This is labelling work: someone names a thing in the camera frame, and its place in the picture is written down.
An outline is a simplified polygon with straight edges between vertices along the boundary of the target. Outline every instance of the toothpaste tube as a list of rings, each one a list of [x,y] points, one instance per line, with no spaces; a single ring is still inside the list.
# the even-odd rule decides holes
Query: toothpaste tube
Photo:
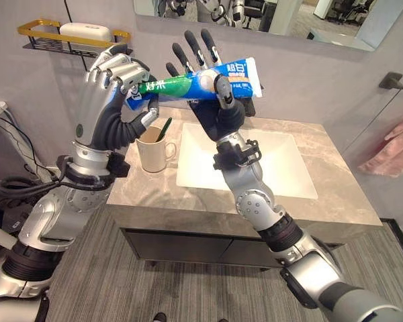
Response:
[[[141,83],[129,91],[126,104],[135,110],[154,95],[159,101],[216,99],[214,80],[223,74],[230,81],[236,98],[261,97],[261,86],[254,58],[228,62],[209,69],[199,70],[181,76],[166,78],[155,82]]]

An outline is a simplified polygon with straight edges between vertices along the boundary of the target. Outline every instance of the sink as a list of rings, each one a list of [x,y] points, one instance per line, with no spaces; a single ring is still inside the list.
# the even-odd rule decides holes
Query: sink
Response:
[[[317,199],[303,158],[288,133],[241,129],[245,140],[257,140],[263,157],[263,181],[275,195]],[[220,170],[214,170],[215,142],[198,124],[184,123],[176,184],[192,188],[229,191]]]

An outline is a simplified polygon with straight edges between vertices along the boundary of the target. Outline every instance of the robotic finger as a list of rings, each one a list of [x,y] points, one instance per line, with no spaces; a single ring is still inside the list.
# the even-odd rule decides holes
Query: robotic finger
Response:
[[[185,55],[185,52],[183,51],[181,45],[176,42],[173,43],[172,50],[175,53],[177,59],[179,59],[179,61],[181,62],[182,66],[185,68],[185,72],[194,72],[194,68],[189,62],[187,55]]]
[[[221,65],[222,61],[210,32],[207,29],[202,29],[201,37],[209,50],[210,56],[212,57],[212,62],[214,62],[215,65]]]
[[[197,62],[199,64],[199,66],[202,69],[208,69],[209,66],[203,57],[202,50],[200,49],[199,43],[197,42],[196,38],[194,37],[194,34],[191,31],[187,30],[185,32],[185,39],[187,40],[189,47],[193,51],[194,56],[197,58]]]

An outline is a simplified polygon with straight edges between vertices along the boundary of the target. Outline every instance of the pink towel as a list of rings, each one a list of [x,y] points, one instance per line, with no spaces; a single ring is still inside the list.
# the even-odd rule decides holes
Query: pink towel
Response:
[[[381,150],[369,161],[358,167],[363,172],[398,177],[403,173],[403,122],[385,138]]]

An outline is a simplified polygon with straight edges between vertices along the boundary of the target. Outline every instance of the mug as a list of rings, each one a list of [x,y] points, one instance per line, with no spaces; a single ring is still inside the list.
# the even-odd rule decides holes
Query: mug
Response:
[[[161,141],[155,142],[160,132],[161,128],[150,126],[140,138],[136,139],[140,163],[145,171],[160,172],[164,170],[166,161],[176,155],[176,145],[173,142],[166,143],[165,136]],[[170,156],[166,153],[168,146],[173,146],[173,153]]]

